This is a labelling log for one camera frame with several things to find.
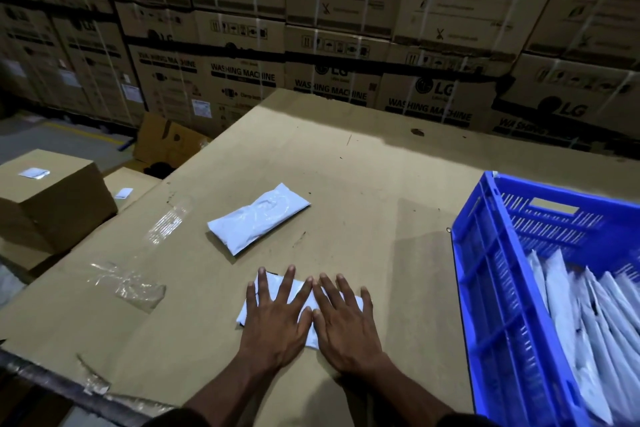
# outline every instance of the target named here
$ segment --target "cardboard table surface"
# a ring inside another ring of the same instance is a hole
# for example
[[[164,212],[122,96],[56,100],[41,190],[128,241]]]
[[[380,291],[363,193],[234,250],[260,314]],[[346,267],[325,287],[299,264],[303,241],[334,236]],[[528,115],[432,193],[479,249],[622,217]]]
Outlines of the cardboard table surface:
[[[447,227],[487,169],[640,201],[638,162],[278,90],[5,307],[3,347],[81,382],[80,355],[113,393],[180,405],[234,356],[258,267],[296,264],[298,278],[341,272],[367,286],[396,364],[472,411]],[[231,257],[207,221],[280,182],[311,207]],[[140,314],[92,264],[134,269],[166,295]],[[352,424],[356,403],[334,376],[304,350],[273,382],[257,425]]]

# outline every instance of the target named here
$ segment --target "left hand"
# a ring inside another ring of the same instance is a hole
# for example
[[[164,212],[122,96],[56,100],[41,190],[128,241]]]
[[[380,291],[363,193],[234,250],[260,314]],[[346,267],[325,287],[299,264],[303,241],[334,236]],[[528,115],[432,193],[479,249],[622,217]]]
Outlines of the left hand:
[[[287,304],[295,275],[295,266],[289,266],[275,301],[269,296],[264,267],[258,270],[259,305],[255,299],[253,282],[246,288],[247,314],[238,356],[258,361],[261,368],[274,372],[298,356],[305,347],[311,327],[311,309],[307,307],[303,310],[300,321],[298,315],[311,291],[312,277],[307,278],[300,292]]]

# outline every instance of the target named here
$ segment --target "finger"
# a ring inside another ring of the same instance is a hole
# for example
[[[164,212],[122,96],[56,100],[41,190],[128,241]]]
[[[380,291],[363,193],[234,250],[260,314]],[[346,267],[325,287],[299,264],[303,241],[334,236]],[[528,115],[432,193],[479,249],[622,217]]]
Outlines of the finger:
[[[255,284],[253,282],[249,282],[246,286],[246,314],[249,316],[255,308],[258,307],[258,304],[255,301]]]
[[[309,306],[305,307],[298,321],[298,337],[304,338],[305,341],[307,340],[307,334],[309,334],[309,328],[311,327],[313,318],[314,315],[311,312],[311,308]]]
[[[269,282],[264,267],[258,269],[258,298],[260,299],[260,304],[268,304],[271,302],[271,298],[269,297]]]
[[[319,309],[314,310],[314,326],[316,328],[316,334],[318,335],[318,346],[320,346],[320,350],[324,350],[328,343],[326,337],[326,323],[324,322],[323,313]]]
[[[313,281],[312,288],[314,290],[314,297],[316,298],[316,302],[318,303],[318,307],[320,308],[322,313],[330,314],[333,310],[333,306],[331,305],[331,302],[329,302],[329,298],[324,295],[320,284],[318,284],[316,280]]]
[[[296,311],[296,316],[300,313],[300,309],[307,302],[309,294],[311,293],[311,284],[313,282],[313,277],[307,277],[305,283],[302,284],[302,287],[296,294],[296,297],[292,300],[291,305],[293,309]]]
[[[329,300],[333,304],[333,307],[336,309],[344,307],[344,300],[342,300],[340,292],[338,292],[338,289],[335,288],[332,280],[327,277],[325,273],[320,274],[320,283],[324,287],[326,294],[329,296]]]
[[[293,277],[296,276],[296,266],[290,265],[284,274],[284,279],[278,289],[278,295],[276,296],[276,302],[279,304],[286,304],[291,293],[291,284],[293,284]]]
[[[353,293],[351,287],[349,286],[349,282],[347,279],[339,273],[335,278],[336,284],[340,287],[340,292],[344,295],[344,303],[349,307],[358,308],[358,303],[356,302],[356,294]]]
[[[367,319],[371,319],[371,322],[373,322],[373,301],[371,300],[371,294],[367,287],[360,289],[360,297],[362,297],[363,302],[362,313]]]

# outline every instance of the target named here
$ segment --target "right hand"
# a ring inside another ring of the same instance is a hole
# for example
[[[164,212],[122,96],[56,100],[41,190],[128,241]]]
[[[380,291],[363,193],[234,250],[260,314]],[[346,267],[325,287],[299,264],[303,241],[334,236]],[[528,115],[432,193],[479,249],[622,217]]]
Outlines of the right hand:
[[[373,303],[369,291],[362,287],[364,302],[360,311],[356,297],[342,274],[333,285],[326,274],[320,274],[320,283],[314,280],[313,291],[320,309],[314,310],[314,326],[320,352],[338,372],[363,376],[380,361],[388,360],[382,351],[376,324],[373,321]]]

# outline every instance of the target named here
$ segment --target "box stack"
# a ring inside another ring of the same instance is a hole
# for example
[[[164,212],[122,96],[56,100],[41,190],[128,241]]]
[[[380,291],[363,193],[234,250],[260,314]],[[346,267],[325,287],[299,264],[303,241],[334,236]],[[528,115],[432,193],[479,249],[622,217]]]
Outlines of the box stack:
[[[640,137],[637,0],[3,3],[5,91],[99,121],[216,137],[286,87],[588,151]]]

